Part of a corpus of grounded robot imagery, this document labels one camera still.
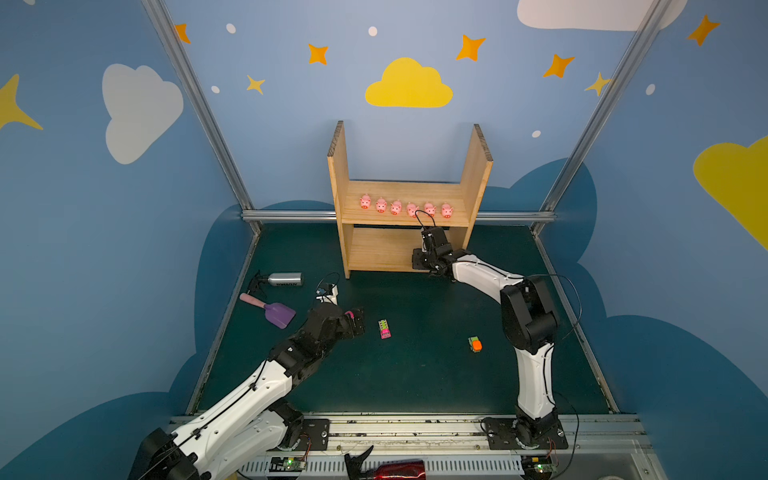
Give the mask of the pink striped toy truck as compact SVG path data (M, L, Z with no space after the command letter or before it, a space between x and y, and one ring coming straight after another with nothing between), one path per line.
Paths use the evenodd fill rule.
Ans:
M377 325L379 329L380 338L382 340L389 339L392 337L391 329L386 319L379 320Z

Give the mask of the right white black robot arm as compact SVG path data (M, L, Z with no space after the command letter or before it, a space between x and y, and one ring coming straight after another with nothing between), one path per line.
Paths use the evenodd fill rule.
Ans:
M555 428L552 356L560 320L544 277L513 274L455 249L438 226L423 227L421 237L414 269L469 285L499 303L502 331L517 358L519 431L533 438Z

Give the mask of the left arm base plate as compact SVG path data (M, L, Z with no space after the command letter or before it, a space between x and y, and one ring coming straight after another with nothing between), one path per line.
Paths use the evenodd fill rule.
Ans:
M300 424L293 423L287 428L280 448L287 451L326 451L329 436L329 419L304 418Z

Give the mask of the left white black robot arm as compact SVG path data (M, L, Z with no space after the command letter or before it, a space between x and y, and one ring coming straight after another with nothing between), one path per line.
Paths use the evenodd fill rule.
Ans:
M359 308L325 301L275 345L245 381L170 433L158 428L138 448L130 479L224 479L259 451L298 440L303 415L284 399L310 378L336 343L365 333Z

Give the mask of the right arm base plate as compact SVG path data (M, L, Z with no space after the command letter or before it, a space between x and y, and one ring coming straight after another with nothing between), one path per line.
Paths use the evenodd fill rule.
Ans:
M535 420L485 417L480 426L491 450L560 450L569 447L561 422L552 415Z

